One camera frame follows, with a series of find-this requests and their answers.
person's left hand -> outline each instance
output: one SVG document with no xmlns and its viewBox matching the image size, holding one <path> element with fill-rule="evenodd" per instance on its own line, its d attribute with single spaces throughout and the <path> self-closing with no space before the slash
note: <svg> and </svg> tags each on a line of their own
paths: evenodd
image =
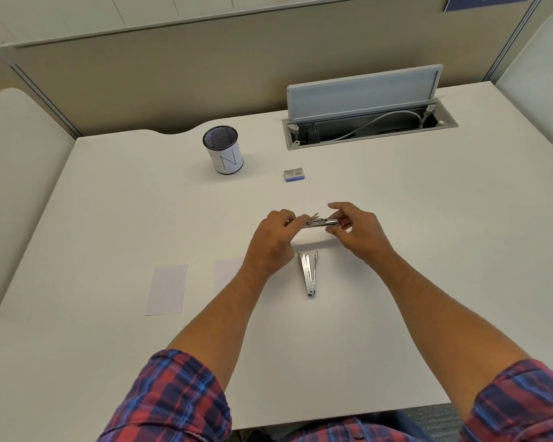
<svg viewBox="0 0 553 442">
<path fill-rule="evenodd" d="M 272 211 L 252 237 L 242 268 L 269 278 L 294 257 L 291 240 L 309 222 L 309 215 L 295 218 L 287 209 Z"/>
</svg>

person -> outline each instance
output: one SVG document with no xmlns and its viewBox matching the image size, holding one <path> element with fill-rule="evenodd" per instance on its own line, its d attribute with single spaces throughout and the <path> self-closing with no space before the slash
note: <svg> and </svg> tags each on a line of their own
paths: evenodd
<svg viewBox="0 0 553 442">
<path fill-rule="evenodd" d="M 389 288 L 423 359 L 465 421 L 461 438 L 553 440 L 553 371 L 413 269 L 393 249 L 374 214 L 351 203 L 329 206 L 342 226 L 327 231 Z M 291 240 L 309 220 L 309 215 L 282 210 L 260 223 L 234 279 L 149 360 L 99 442 L 227 440 L 231 417 L 223 390 L 248 321 L 268 279 L 293 259 Z M 283 441 L 413 442 L 426 437 L 401 432 L 406 426 L 397 419 L 386 424 L 388 417 L 320 421 Z"/>
</svg>

small box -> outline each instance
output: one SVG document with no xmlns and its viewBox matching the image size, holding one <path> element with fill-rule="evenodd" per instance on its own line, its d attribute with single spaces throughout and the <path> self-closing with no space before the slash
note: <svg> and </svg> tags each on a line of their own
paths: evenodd
<svg viewBox="0 0 553 442">
<path fill-rule="evenodd" d="M 304 180 L 305 174 L 303 173 L 303 168 L 300 167 L 299 169 L 291 169 L 291 170 L 285 170 L 285 181 L 297 181 L 297 180 Z"/>
</svg>

forearm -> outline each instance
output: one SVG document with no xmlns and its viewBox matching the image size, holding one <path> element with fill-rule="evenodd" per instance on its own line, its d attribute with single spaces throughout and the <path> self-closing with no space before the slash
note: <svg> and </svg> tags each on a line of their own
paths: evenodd
<svg viewBox="0 0 553 442">
<path fill-rule="evenodd" d="M 413 269 L 397 254 L 369 263 L 387 285 L 422 357 L 461 417 L 476 395 L 528 355 L 485 319 Z"/>
<path fill-rule="evenodd" d="M 225 389 L 235 369 L 248 321 L 267 280 L 267 276 L 242 267 L 168 349 L 180 349 L 199 359 Z"/>
</svg>

hand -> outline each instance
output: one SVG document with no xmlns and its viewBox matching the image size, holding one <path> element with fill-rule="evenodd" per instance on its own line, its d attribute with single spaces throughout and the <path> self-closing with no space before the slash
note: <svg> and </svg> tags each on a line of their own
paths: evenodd
<svg viewBox="0 0 553 442">
<path fill-rule="evenodd" d="M 338 209 L 330 218 L 342 219 L 342 226 L 325 230 L 338 237 L 355 256 L 377 269 L 389 256 L 396 254 L 375 214 L 362 211 L 347 201 L 328 203 L 328 206 Z M 351 232 L 346 231 L 348 228 L 352 228 Z"/>
<path fill-rule="evenodd" d="M 242 268 L 268 279 L 294 257 L 291 240 L 309 222 L 309 215 L 295 218 L 287 209 L 272 211 L 252 237 Z"/>
</svg>

